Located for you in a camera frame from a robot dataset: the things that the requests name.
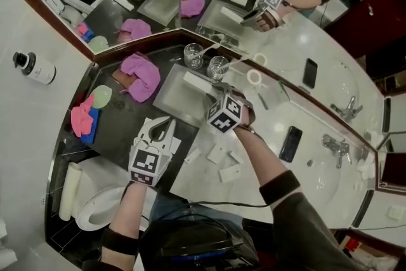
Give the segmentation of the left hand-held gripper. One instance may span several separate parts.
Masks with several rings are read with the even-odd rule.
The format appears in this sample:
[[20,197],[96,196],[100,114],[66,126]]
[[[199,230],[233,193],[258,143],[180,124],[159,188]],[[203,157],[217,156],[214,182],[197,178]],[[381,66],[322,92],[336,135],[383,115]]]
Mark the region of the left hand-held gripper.
[[[173,154],[170,151],[176,119],[169,116],[145,121],[129,153],[128,173],[131,182],[155,187],[165,173]],[[158,142],[159,148],[149,143]]]

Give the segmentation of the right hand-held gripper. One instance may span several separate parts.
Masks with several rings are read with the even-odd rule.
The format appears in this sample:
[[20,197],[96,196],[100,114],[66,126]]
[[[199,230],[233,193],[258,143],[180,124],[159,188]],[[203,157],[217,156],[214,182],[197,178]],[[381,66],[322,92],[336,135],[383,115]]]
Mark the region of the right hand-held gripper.
[[245,97],[235,96],[235,88],[228,83],[213,83],[212,88],[217,95],[222,95],[207,111],[206,122],[220,133],[229,133],[240,127],[242,106],[250,101]]

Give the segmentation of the person's right hand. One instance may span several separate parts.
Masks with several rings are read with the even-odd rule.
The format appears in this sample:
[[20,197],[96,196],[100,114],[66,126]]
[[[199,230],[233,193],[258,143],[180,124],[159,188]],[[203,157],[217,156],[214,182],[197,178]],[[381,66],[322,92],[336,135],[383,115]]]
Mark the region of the person's right hand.
[[255,121],[256,115],[251,102],[245,102],[242,106],[242,117],[240,127],[250,128]]

